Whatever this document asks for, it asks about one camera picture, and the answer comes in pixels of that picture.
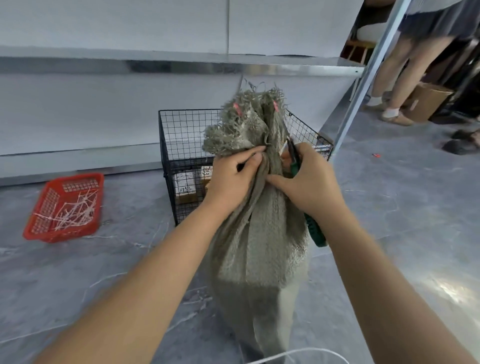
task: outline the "right hand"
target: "right hand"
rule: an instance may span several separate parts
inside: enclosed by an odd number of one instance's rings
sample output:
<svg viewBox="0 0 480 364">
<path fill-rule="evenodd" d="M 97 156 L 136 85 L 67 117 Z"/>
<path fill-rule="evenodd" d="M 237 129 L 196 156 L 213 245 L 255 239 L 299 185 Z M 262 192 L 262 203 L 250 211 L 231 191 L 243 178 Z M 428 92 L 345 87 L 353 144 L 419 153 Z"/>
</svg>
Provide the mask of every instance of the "right hand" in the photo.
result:
<svg viewBox="0 0 480 364">
<path fill-rule="evenodd" d="M 300 210 L 317 217 L 334 206 L 345 204 L 333 167 L 308 143 L 296 145 L 301 157 L 300 171 L 294 178 L 269 174 L 267 181 L 286 194 Z M 290 165 L 288 152 L 282 154 Z"/>
</svg>

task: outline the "burlap sack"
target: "burlap sack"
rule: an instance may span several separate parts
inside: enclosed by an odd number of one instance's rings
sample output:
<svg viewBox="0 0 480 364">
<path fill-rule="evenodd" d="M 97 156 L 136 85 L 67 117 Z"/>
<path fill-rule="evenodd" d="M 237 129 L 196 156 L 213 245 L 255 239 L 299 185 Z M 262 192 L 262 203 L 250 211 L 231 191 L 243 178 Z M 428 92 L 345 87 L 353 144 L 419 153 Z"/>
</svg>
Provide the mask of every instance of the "burlap sack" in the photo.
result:
<svg viewBox="0 0 480 364">
<path fill-rule="evenodd" d="M 224 106 L 222 124 L 205 131 L 204 150 L 216 155 L 267 145 L 242 204 L 216 232 L 205 266 L 209 287 L 238 339 L 265 356 L 288 349 L 295 299 L 307 274 L 303 213 L 275 187 L 287 136 L 278 89 L 247 91 Z"/>
</svg>

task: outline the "wire mesh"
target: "wire mesh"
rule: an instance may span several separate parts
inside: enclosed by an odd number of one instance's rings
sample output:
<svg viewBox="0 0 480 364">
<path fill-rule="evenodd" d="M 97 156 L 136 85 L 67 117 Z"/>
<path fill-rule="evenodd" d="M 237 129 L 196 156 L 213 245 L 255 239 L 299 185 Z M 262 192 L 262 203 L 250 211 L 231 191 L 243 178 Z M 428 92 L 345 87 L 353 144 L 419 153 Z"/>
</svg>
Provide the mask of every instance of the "wire mesh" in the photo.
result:
<svg viewBox="0 0 480 364">
<path fill-rule="evenodd" d="M 222 109 L 160 110 L 158 122 L 164 177 L 178 225 L 203 201 L 214 156 L 202 150 L 205 127 L 221 122 Z M 333 141 L 287 111 L 285 125 L 295 143 L 310 143 L 324 158 Z"/>
</svg>

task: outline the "forearm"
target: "forearm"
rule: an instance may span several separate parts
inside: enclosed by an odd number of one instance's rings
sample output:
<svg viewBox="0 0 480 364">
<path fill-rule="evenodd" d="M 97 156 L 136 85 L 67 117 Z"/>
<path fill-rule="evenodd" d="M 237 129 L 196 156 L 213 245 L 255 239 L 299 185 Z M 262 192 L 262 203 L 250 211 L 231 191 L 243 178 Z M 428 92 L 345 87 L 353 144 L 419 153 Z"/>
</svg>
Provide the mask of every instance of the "forearm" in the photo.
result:
<svg viewBox="0 0 480 364">
<path fill-rule="evenodd" d="M 36 363 L 149 363 L 223 218 L 197 208 Z"/>
<path fill-rule="evenodd" d="M 377 364 L 476 363 L 345 205 L 314 217 Z"/>
</svg>

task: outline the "red object on floor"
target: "red object on floor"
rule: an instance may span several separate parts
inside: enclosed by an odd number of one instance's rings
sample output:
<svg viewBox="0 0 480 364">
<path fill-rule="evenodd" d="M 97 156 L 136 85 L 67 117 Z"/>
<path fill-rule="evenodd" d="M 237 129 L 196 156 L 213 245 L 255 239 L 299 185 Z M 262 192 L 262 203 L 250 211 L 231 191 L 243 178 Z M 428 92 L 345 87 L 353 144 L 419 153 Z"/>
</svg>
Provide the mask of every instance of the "red object on floor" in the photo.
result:
<svg viewBox="0 0 480 364">
<path fill-rule="evenodd" d="M 103 174 L 87 173 L 71 177 L 60 177 L 47 182 L 28 219 L 23 237 L 27 240 L 57 243 L 93 234 L 100 226 L 103 181 Z M 50 218 L 55 217 L 64 208 L 65 203 L 75 204 L 79 200 L 79 196 L 87 192 L 96 192 L 93 219 L 82 226 L 70 226 L 55 230 L 58 222 Z"/>
</svg>

